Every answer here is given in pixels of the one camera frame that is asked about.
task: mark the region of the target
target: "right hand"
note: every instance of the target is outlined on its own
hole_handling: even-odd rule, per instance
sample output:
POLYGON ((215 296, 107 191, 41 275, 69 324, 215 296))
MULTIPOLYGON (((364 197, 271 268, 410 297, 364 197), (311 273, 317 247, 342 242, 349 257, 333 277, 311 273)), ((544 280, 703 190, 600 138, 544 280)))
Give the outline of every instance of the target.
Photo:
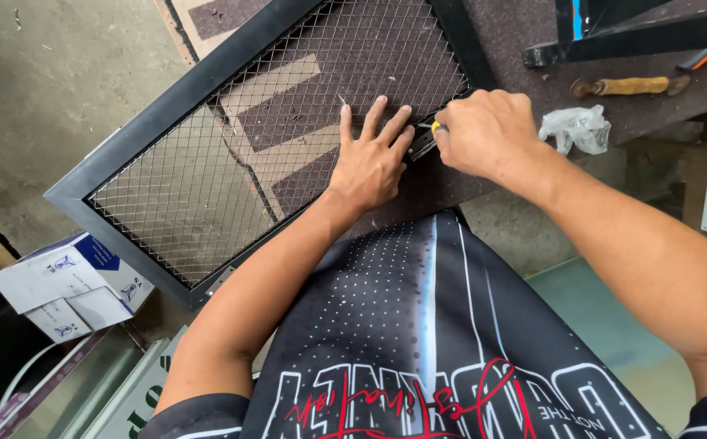
POLYGON ((451 101, 435 120, 448 127, 435 130, 443 163, 525 198, 531 198, 531 187, 542 185, 543 176, 553 174, 548 171, 569 163, 537 137, 526 95, 477 90, 451 101))

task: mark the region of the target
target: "black metal stand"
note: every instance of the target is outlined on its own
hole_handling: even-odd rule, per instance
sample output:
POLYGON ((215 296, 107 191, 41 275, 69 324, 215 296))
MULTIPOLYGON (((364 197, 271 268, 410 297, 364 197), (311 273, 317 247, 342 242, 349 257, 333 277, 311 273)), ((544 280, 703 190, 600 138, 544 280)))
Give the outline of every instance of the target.
MULTIPOLYGON (((524 66, 534 68, 707 48, 707 11, 643 24, 600 29, 601 23, 610 23, 612 18, 611 15, 603 16, 600 12, 595 12, 599 9, 590 9, 590 5, 599 3, 600 0, 557 0, 559 40, 526 49, 524 66)), ((623 5, 629 3, 632 2, 621 2, 623 5)), ((620 12, 615 17, 625 20, 661 3, 663 0, 650 0, 631 9, 618 9, 620 12)))

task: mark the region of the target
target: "cardboard box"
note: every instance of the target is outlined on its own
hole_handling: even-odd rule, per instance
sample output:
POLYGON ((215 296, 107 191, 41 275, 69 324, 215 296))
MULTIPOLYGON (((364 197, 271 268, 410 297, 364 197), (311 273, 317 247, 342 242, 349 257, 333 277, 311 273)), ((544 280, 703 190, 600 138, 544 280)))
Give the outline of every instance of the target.
POLYGON ((0 292, 60 343, 130 319, 153 285, 88 233, 0 271, 0 292))

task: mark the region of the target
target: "left hand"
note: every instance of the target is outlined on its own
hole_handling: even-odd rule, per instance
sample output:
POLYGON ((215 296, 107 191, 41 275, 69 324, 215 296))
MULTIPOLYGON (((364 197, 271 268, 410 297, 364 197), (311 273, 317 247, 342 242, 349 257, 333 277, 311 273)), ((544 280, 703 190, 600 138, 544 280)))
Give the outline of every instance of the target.
POLYGON ((341 195, 360 215, 396 197, 399 178, 407 168, 402 157, 415 134, 412 126, 405 126, 411 109, 408 105, 400 108, 376 137, 387 103, 386 96, 378 97, 357 141, 351 133, 350 105, 343 105, 341 110, 340 156, 326 191, 341 195))

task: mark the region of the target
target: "metal screen door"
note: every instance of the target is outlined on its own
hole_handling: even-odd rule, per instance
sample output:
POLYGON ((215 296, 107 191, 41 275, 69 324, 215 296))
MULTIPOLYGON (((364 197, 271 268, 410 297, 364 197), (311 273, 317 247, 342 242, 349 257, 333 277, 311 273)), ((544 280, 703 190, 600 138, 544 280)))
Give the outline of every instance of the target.
MULTIPOLYGON (((107 237, 89 231, 129 263, 121 251, 125 242, 146 254, 150 272, 135 268, 161 289, 170 287, 189 300, 190 308, 203 299, 192 300, 189 293, 211 288, 222 269, 327 187, 338 155, 341 105, 351 105, 354 126, 360 125, 374 99, 387 95, 388 111, 411 105, 410 122, 416 124, 470 87, 431 2, 312 3, 292 26, 80 198, 127 241, 119 239, 113 248, 107 237), (158 270, 176 282, 162 285, 150 275, 158 270)), ((274 20, 264 16, 273 6, 242 29, 254 20, 274 20)), ((235 36, 222 46, 237 44, 235 36)), ((63 183, 48 192, 51 201, 63 183)))

